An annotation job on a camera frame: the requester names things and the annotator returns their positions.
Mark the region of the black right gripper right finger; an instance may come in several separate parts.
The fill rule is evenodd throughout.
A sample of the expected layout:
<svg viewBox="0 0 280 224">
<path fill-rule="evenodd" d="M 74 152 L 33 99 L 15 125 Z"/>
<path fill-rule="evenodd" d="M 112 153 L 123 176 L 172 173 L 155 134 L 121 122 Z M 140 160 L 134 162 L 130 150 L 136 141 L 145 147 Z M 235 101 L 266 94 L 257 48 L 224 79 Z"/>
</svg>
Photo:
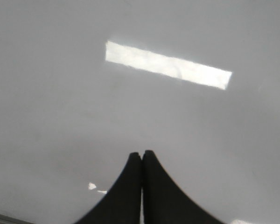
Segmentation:
<svg viewBox="0 0 280 224">
<path fill-rule="evenodd" d="M 143 212 L 146 224 L 220 224 L 200 208 L 172 180 L 152 150 L 145 151 Z"/>
</svg>

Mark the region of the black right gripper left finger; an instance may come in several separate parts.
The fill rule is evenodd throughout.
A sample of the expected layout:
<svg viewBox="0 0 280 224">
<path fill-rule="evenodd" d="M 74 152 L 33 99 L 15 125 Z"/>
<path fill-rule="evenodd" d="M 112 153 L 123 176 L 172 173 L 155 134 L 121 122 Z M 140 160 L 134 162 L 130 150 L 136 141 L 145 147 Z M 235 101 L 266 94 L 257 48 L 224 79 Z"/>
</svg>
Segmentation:
<svg viewBox="0 0 280 224">
<path fill-rule="evenodd" d="M 137 152 L 130 153 L 126 165 L 107 194 L 77 224 L 140 223 L 142 163 Z"/>
</svg>

